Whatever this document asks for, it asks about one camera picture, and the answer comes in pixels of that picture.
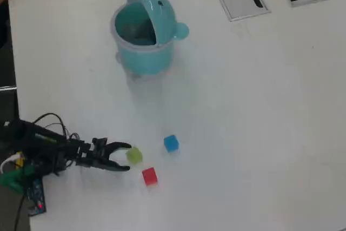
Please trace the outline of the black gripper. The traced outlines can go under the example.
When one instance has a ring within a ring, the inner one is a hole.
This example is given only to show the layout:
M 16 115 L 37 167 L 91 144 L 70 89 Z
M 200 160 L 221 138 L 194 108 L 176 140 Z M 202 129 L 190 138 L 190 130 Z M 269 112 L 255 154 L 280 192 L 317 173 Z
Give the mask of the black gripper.
M 119 165 L 115 161 L 109 160 L 112 153 L 131 149 L 132 146 L 125 142 L 112 142 L 105 146 L 96 145 L 93 150 L 87 147 L 80 147 L 75 159 L 77 166 L 94 167 L 107 171 L 125 172 L 130 170 L 130 166 Z

